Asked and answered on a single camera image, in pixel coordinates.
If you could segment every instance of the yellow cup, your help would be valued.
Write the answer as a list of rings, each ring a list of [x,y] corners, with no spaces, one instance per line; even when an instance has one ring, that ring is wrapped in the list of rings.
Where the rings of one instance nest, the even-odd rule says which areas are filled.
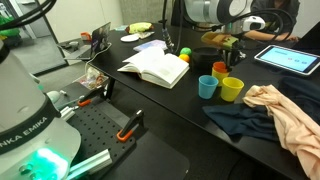
[[[219,80],[219,83],[218,83],[218,87],[221,87],[222,86],[222,80],[225,78],[225,77],[228,77],[229,76],[229,73],[226,72],[226,73],[221,73],[221,72],[218,72],[216,71],[214,68],[212,68],[212,74],[211,74],[213,77],[216,77],[218,80]]]
[[[221,98],[225,101],[234,101],[241,92],[244,83],[234,77],[226,77],[222,80]]]

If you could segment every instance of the dark blue cloth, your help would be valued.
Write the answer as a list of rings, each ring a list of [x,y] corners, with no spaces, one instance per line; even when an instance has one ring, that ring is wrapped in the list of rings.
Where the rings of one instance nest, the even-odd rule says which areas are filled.
[[[274,121],[265,106],[251,108],[244,103],[204,106],[204,112],[228,135],[246,135],[279,141]]]

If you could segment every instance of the open book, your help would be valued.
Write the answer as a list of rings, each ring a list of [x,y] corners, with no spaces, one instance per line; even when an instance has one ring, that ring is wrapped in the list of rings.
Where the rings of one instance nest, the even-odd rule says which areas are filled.
[[[135,72],[140,78],[168,89],[189,70],[189,64],[173,54],[165,54],[160,47],[150,47],[124,60],[129,64],[120,72]]]

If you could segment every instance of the book page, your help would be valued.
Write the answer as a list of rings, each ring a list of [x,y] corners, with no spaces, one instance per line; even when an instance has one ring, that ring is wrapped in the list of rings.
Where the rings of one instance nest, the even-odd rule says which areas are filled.
[[[162,59],[163,56],[164,51],[160,47],[150,47],[124,60],[123,62],[129,62],[129,64],[118,69],[118,71],[132,72],[135,70],[132,69],[132,66],[134,66],[139,70],[138,72],[141,73],[146,67],[153,66],[152,64],[154,64],[157,59]]]
[[[172,84],[187,68],[189,68],[189,63],[175,55],[166,54],[146,67],[143,73],[153,74]]]

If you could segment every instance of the laptop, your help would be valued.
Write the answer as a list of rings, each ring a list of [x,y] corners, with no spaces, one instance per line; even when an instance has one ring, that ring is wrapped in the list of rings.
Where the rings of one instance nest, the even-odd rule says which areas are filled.
[[[314,25],[291,49],[320,56],[320,22]]]
[[[100,52],[106,50],[110,43],[109,32],[110,32],[111,22],[95,29],[91,35],[91,44],[83,45],[79,47],[78,50],[70,53],[68,56],[64,57],[66,60],[91,60]]]

